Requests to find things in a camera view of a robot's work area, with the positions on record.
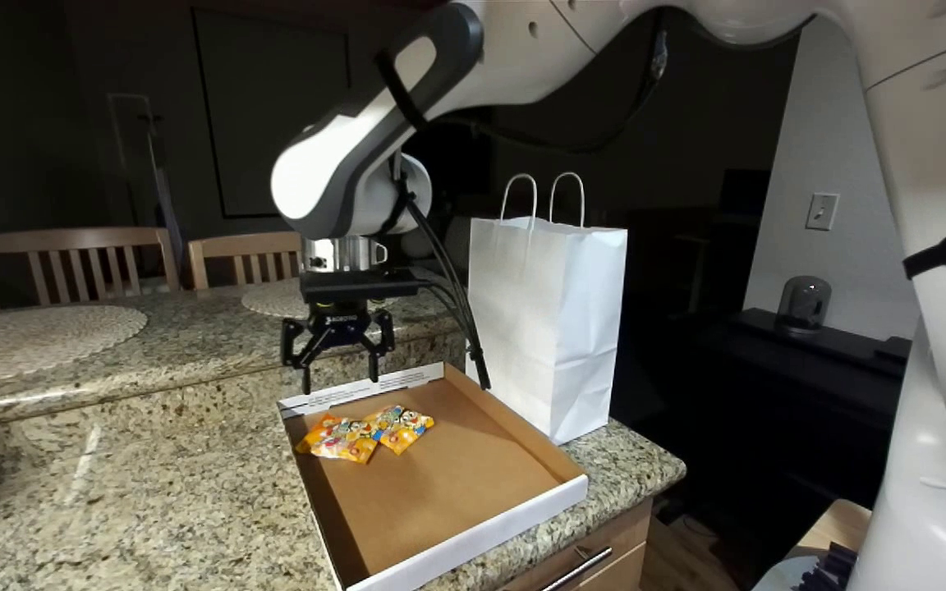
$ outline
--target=shopping bag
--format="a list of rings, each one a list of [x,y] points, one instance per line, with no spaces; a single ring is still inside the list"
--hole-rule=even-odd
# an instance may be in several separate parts
[[[566,177],[578,184],[578,228],[535,216],[528,173],[508,177],[499,219],[470,228],[470,309],[491,390],[555,442],[608,423],[627,258],[627,230],[584,228],[575,172],[551,179],[550,216]],[[505,216],[516,179],[531,184],[528,216]]]

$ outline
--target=cabinet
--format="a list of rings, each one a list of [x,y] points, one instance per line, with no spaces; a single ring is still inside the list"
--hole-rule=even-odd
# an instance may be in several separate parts
[[[713,329],[701,351],[724,418],[715,438],[725,441],[715,465],[753,469],[759,486],[802,490],[814,500],[809,514],[831,500],[875,502],[908,341],[835,329],[796,338],[771,312],[749,309]],[[739,473],[724,469],[724,481],[739,481]]]
[[[651,500],[604,522],[581,542],[550,555],[502,591],[545,591],[545,587],[584,587],[584,591],[636,591],[646,553]]]

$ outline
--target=open pizza box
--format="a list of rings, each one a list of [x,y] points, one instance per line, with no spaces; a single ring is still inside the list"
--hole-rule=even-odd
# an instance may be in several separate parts
[[[436,428],[370,464],[296,454],[343,587],[417,587],[587,497],[584,473],[465,371],[428,364],[283,399],[303,441],[320,414],[369,418],[391,404]]]

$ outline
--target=white wall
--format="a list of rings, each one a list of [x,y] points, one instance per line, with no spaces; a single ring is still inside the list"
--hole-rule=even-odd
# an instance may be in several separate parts
[[[805,230],[812,191],[840,195],[831,234]],[[788,275],[831,282],[831,329],[915,335],[918,298],[899,268],[859,59],[826,19],[802,33],[746,309],[777,312]]]

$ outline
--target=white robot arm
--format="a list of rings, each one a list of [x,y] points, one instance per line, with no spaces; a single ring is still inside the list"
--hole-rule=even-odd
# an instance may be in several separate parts
[[[275,160],[275,206],[305,240],[378,234],[397,166],[431,205],[428,172],[395,163],[417,119],[538,101],[653,6],[695,14],[724,42],[777,40],[809,15],[850,35],[924,312],[855,587],[946,587],[946,0],[453,0],[391,45],[395,93],[308,128]]]

